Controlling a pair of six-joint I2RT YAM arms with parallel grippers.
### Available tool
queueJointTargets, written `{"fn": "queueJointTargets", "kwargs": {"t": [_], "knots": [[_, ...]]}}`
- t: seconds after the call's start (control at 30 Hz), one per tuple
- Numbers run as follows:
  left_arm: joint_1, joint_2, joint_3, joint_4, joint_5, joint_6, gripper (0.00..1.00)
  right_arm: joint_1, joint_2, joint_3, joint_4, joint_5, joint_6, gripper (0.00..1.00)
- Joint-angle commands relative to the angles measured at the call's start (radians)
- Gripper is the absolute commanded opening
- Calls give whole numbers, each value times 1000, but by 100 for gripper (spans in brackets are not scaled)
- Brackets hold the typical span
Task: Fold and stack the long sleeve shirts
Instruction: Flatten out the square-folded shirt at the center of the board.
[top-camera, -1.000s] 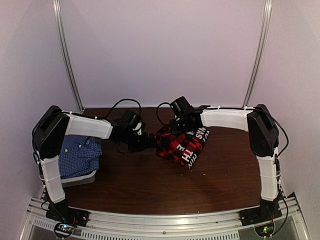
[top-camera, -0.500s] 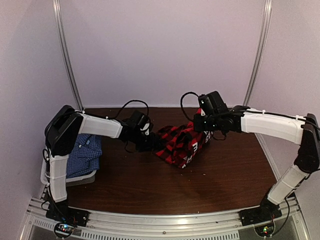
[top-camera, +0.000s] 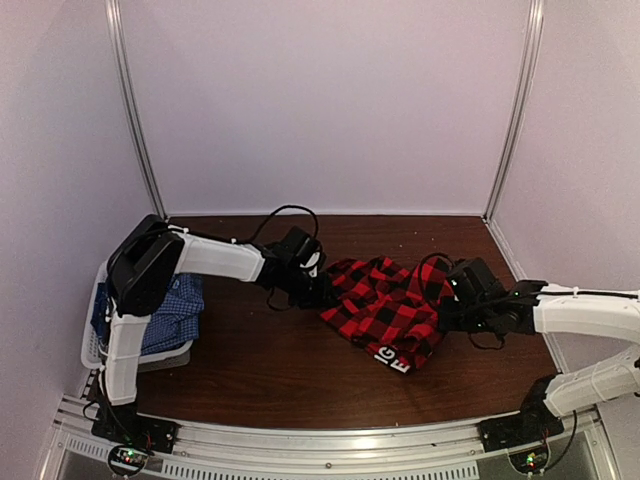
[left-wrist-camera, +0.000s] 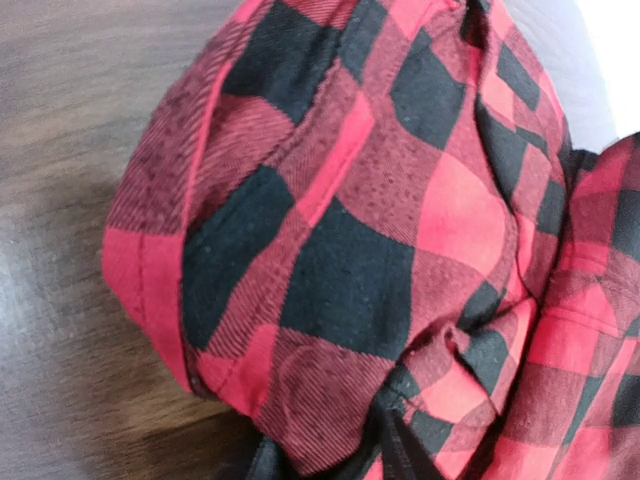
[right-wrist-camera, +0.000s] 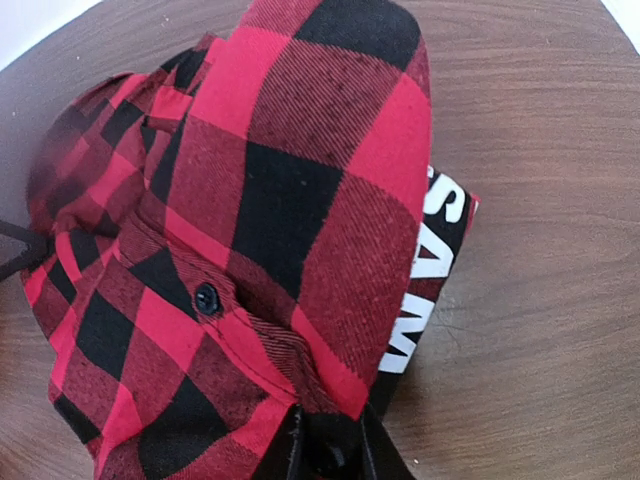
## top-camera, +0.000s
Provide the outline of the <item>red black plaid shirt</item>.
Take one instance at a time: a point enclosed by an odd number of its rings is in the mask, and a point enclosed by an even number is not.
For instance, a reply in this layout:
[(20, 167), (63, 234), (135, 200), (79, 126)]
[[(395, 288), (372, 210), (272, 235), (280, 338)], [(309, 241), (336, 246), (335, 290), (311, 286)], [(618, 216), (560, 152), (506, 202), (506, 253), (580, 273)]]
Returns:
[(345, 259), (327, 268), (337, 304), (321, 319), (352, 345), (403, 375), (421, 369), (444, 339), (434, 305), (454, 297), (446, 282), (452, 267), (429, 254), (409, 269), (387, 256)]

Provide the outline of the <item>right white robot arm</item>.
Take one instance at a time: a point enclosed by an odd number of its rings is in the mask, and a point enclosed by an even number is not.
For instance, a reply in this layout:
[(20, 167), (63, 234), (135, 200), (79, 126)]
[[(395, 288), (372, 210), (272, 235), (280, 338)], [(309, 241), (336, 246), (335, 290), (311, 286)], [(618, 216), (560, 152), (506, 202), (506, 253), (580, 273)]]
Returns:
[(639, 391), (639, 293), (584, 290), (539, 280), (523, 280), (509, 291), (474, 293), (451, 280), (454, 296), (436, 307), (443, 332), (489, 332), (502, 339), (510, 333), (573, 333), (623, 340), (629, 347), (546, 383), (541, 398), (513, 419), (519, 440), (535, 440), (551, 424), (586, 406)]

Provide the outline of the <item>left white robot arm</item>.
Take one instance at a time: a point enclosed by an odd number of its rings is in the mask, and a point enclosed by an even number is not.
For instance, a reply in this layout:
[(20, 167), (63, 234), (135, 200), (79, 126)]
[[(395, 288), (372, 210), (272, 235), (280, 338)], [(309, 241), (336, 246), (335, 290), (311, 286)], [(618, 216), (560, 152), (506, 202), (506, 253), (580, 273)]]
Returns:
[(137, 397), (144, 333), (178, 274), (222, 277), (280, 290), (299, 309), (323, 309), (336, 299), (323, 270), (326, 260), (315, 232), (292, 227), (279, 241), (260, 244), (255, 235), (221, 238), (145, 217), (106, 263), (106, 342), (100, 387), (110, 408), (106, 429), (123, 444), (137, 442), (144, 424), (124, 406)]

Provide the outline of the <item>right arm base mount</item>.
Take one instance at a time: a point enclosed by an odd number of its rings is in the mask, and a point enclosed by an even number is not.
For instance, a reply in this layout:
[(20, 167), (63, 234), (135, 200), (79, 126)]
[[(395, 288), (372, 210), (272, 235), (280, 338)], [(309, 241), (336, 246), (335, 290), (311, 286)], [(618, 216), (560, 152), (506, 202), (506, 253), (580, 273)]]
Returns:
[(564, 432), (561, 418), (552, 414), (544, 404), (546, 389), (553, 378), (549, 375), (536, 380), (517, 413), (489, 418), (478, 424), (485, 452), (543, 441), (548, 436)]

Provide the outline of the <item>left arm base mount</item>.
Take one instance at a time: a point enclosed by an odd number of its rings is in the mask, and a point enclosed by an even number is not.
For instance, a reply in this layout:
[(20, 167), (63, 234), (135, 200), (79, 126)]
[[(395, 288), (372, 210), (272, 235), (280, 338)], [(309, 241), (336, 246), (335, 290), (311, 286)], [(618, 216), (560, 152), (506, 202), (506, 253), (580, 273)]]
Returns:
[(98, 405), (91, 428), (94, 436), (147, 452), (173, 452), (179, 428), (176, 422), (140, 415), (136, 402), (113, 406), (99, 397), (94, 403)]

